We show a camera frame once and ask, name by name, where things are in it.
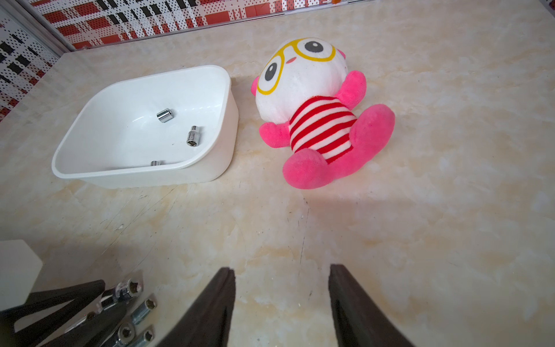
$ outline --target beige marble surface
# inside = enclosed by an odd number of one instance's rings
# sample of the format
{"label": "beige marble surface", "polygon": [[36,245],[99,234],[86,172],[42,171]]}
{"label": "beige marble surface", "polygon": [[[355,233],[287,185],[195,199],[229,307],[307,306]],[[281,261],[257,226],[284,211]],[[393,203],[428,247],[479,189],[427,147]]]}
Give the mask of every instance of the beige marble surface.
{"label": "beige marble surface", "polygon": [[[417,346],[555,339],[555,18],[537,0],[376,0],[66,54],[0,123],[1,239],[44,261],[36,290],[138,271],[159,338],[221,266],[230,346],[334,346],[327,276],[343,263]],[[288,38],[363,71],[355,114],[386,103],[393,137],[358,173],[288,186],[250,83]],[[202,64],[233,79],[239,131],[217,180],[106,190],[51,158],[117,81]]]}

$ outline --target pink plush arm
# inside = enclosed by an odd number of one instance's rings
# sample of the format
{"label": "pink plush arm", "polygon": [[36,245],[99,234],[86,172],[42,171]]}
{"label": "pink plush arm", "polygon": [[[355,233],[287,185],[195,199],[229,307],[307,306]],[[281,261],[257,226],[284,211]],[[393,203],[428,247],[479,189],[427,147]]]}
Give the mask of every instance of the pink plush arm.
{"label": "pink plush arm", "polygon": [[254,96],[256,96],[256,86],[258,86],[258,79],[259,79],[259,78],[260,78],[260,77],[256,77],[256,78],[254,79],[254,81],[253,81],[253,84],[250,86],[250,92],[251,92]]}
{"label": "pink plush arm", "polygon": [[259,129],[260,137],[272,148],[287,147],[290,143],[288,123],[264,123]]}
{"label": "pink plush arm", "polygon": [[360,71],[351,71],[335,97],[348,109],[354,109],[364,99],[365,95],[366,77]]}

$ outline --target red striped shirt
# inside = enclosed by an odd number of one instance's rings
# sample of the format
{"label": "red striped shirt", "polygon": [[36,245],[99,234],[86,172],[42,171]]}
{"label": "red striped shirt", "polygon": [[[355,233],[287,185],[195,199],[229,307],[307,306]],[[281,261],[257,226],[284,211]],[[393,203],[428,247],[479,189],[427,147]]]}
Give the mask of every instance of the red striped shirt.
{"label": "red striped shirt", "polygon": [[313,97],[289,121],[291,148],[311,148],[329,163],[352,150],[349,131],[355,115],[334,97]]}

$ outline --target plush toy head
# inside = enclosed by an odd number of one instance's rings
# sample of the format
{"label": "plush toy head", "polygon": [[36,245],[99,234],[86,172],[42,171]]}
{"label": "plush toy head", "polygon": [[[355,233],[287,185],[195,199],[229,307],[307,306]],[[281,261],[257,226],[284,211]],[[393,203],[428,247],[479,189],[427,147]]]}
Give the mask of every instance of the plush toy head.
{"label": "plush toy head", "polygon": [[255,81],[256,106],[263,120],[286,123],[309,98],[335,95],[346,76],[342,51],[317,38],[297,39],[283,45]]}

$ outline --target red and white pattern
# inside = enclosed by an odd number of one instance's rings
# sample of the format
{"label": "red and white pattern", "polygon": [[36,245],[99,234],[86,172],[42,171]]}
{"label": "red and white pattern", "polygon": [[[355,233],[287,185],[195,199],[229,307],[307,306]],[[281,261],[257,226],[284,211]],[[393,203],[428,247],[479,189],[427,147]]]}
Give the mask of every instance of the red and white pattern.
{"label": "red and white pattern", "polygon": [[57,60],[0,9],[0,120]]}
{"label": "red and white pattern", "polygon": [[80,49],[331,3],[331,0],[27,0]]}
{"label": "red and white pattern", "polygon": [[355,115],[339,99],[310,98],[289,121],[291,149],[311,148],[329,164],[352,150],[349,131],[355,122]]}

